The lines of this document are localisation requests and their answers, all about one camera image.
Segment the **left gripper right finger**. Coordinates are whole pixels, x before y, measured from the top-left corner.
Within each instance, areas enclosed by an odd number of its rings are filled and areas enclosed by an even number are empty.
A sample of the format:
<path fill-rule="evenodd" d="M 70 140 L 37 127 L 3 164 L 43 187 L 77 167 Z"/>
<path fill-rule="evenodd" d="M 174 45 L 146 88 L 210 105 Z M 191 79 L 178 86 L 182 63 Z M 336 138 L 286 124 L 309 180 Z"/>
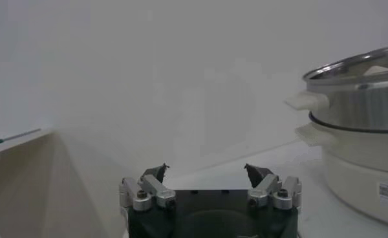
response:
<path fill-rule="evenodd" d="M 302 183 L 297 177 L 281 178 L 268 168 L 251 164 L 244 166 L 252 188 L 247 191 L 247 201 L 251 208 L 263 208 L 271 204 L 278 210 L 300 210 L 302 204 Z"/>

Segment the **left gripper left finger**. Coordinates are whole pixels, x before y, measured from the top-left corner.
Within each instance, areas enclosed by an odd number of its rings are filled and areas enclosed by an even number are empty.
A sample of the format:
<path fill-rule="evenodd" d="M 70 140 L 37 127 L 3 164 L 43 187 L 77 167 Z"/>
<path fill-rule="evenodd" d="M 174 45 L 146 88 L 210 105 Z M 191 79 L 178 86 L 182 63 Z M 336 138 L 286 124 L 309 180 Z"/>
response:
<path fill-rule="evenodd" d="M 176 206 L 176 191 L 163 185 L 169 166 L 146 169 L 138 180 L 124 177 L 119 184 L 119 205 L 121 209 L 132 208 L 137 212 L 149 211 L 157 206 L 173 210 Z"/>

